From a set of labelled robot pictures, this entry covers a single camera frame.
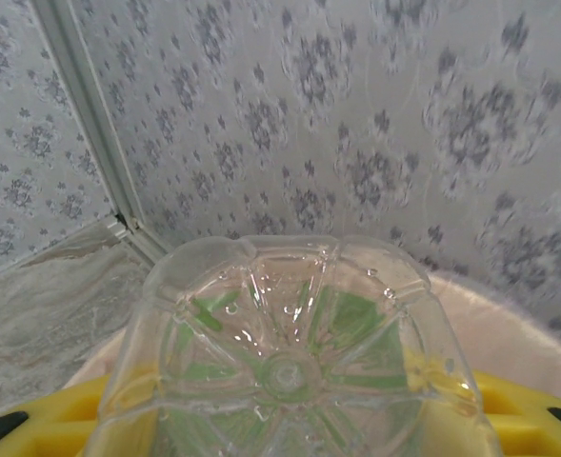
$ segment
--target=water droplet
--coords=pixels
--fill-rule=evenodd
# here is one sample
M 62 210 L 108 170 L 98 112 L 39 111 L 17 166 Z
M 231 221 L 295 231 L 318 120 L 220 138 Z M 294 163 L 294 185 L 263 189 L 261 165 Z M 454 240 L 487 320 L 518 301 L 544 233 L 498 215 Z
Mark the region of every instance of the water droplet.
M 452 374 L 454 370 L 455 370 L 454 360 L 453 359 L 446 359 L 446 361 L 445 361 L 445 371 L 448 374 Z
M 261 422 L 265 422 L 268 419 L 270 419 L 269 415 L 263 414 L 263 412 L 261 412 L 261 407 L 259 407 L 258 405 L 256 407 L 254 407 L 254 413 L 257 415 L 257 417 L 259 418 L 259 420 Z
M 238 306 L 235 303 L 230 303 L 225 307 L 225 312 L 232 316 L 236 312 L 238 312 Z
M 389 300 L 394 300 L 396 298 L 396 292 L 391 288 L 387 288 L 384 290 L 384 296 Z
M 187 309 L 187 304 L 188 304 L 187 300 L 179 300 L 176 303 L 176 312 L 181 312 Z
M 175 312 L 175 313 L 172 315 L 172 321 L 174 321 L 174 323 L 175 323 L 176 325 L 179 325 L 179 326 L 180 326 L 181 324 L 183 324 L 183 322 L 185 321 L 185 319 L 183 319 L 177 312 Z

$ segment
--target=clear glass dish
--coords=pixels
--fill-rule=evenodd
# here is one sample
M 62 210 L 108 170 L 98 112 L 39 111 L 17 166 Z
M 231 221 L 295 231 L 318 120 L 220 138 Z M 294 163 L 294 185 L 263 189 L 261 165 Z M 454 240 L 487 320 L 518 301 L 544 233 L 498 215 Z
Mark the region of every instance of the clear glass dish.
M 426 274 L 371 238 L 205 238 L 150 273 L 85 456 L 500 456 Z

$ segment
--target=floral wallpaper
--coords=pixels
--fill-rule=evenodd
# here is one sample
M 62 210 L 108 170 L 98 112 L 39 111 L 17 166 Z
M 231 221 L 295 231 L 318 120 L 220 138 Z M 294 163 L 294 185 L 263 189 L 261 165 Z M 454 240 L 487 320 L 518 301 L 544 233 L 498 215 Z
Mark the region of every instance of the floral wallpaper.
M 0 271 L 110 211 L 29 2 L 0 1 Z
M 561 0 L 72 0 L 148 225 L 364 233 L 561 336 Z

